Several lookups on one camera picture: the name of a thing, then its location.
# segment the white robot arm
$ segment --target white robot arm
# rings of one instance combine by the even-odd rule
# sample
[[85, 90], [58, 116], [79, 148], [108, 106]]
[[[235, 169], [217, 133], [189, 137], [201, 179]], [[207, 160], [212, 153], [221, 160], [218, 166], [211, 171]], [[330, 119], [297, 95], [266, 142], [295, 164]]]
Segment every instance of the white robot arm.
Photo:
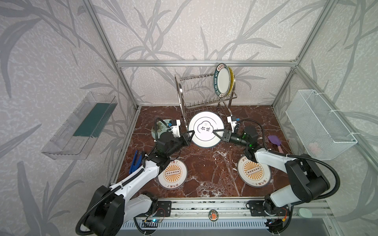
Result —
[[[334, 194], [340, 180], [335, 170], [329, 168], [335, 175], [336, 185], [332, 191], [323, 194], [330, 188], [317, 163], [324, 165], [319, 160], [309, 156], [284, 155], [276, 153], [257, 145], [257, 132], [253, 127], [246, 127], [242, 135], [236, 134], [238, 125], [234, 119], [228, 119], [233, 131], [214, 130], [213, 133], [225, 142], [245, 146], [244, 154], [248, 159], [267, 164], [288, 174], [290, 184], [265, 196], [264, 211], [272, 213], [286, 204], [296, 205], [302, 202], [310, 202], [313, 199], [327, 197]], [[78, 235], [95, 233], [99, 236], [115, 235], [122, 224], [133, 217], [156, 211], [157, 199], [145, 194], [130, 200], [147, 182], [157, 177], [169, 164], [170, 156], [184, 146], [189, 146], [194, 131], [188, 131], [180, 135], [178, 132], [180, 121], [172, 122], [172, 131], [160, 135], [151, 152], [143, 158], [143, 165], [127, 178], [106, 188], [101, 186], [96, 190], [89, 204], [87, 212], [76, 225]], [[223, 136], [217, 132], [224, 131]], [[81, 224], [91, 231], [81, 231]]]

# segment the round sticker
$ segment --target round sticker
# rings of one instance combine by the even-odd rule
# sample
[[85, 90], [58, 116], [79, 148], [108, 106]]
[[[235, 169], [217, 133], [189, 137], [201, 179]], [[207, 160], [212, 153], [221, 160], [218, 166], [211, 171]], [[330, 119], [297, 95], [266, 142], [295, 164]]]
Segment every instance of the round sticker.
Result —
[[240, 158], [237, 164], [240, 178], [249, 186], [261, 188], [267, 185], [272, 176], [268, 165], [248, 160], [246, 156]]
[[214, 90], [219, 97], [228, 94], [231, 85], [231, 75], [228, 66], [220, 63], [214, 72]]
[[222, 130], [222, 119], [215, 113], [203, 111], [196, 114], [189, 122], [189, 130], [194, 130], [192, 141], [195, 145], [202, 148], [211, 148], [220, 142], [220, 138], [215, 136], [213, 130]]
[[210, 210], [209, 211], [209, 219], [211, 221], [217, 221], [219, 218], [219, 214], [216, 210]]
[[158, 176], [159, 184], [165, 189], [176, 189], [183, 185], [188, 176], [188, 169], [184, 162], [174, 160]]

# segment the purple spatula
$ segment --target purple spatula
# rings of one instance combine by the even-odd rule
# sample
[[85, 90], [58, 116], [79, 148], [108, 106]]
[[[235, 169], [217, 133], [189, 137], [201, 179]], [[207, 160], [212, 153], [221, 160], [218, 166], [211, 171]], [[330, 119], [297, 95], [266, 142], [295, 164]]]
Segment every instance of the purple spatula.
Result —
[[283, 153], [282, 148], [281, 148], [281, 140], [277, 136], [269, 135], [268, 139], [271, 143], [276, 144], [278, 146], [278, 151], [280, 153]]

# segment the marble countertop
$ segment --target marble countertop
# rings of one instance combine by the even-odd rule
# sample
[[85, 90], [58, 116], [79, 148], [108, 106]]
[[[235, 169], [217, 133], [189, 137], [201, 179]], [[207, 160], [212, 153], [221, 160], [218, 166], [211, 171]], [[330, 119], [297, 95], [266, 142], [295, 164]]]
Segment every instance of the marble countertop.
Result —
[[[265, 142], [269, 148], [278, 151], [276, 145], [269, 142], [268, 135], [277, 135], [282, 141], [282, 149], [285, 153], [291, 153], [288, 142], [278, 124], [278, 121], [270, 106], [232, 106], [232, 114], [238, 118], [251, 118], [263, 125], [265, 129]], [[141, 109], [130, 145], [123, 161], [118, 181], [129, 175], [129, 169], [135, 150], [149, 152], [154, 145], [151, 128], [156, 117], [162, 119], [180, 119], [181, 130], [185, 130], [180, 107], [178, 106], [144, 106]], [[261, 129], [253, 124], [258, 133], [258, 142], [262, 145]], [[270, 183], [262, 188], [255, 188], [245, 184], [237, 172], [237, 163], [243, 156], [243, 147], [232, 143], [220, 142], [213, 148], [200, 148], [195, 144], [181, 149], [179, 160], [188, 168], [186, 182], [174, 190], [164, 189], [157, 182], [157, 178], [149, 181], [141, 188], [140, 193], [150, 192], [156, 197], [248, 197], [265, 196], [273, 191], [289, 184], [286, 173], [271, 168], [272, 178]]]

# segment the white wire basket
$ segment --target white wire basket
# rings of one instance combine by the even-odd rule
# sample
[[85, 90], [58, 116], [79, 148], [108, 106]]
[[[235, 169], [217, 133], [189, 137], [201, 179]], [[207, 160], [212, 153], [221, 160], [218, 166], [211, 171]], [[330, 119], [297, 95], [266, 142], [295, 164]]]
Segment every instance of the white wire basket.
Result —
[[298, 90], [286, 110], [308, 154], [331, 160], [357, 143], [354, 135], [315, 90]]

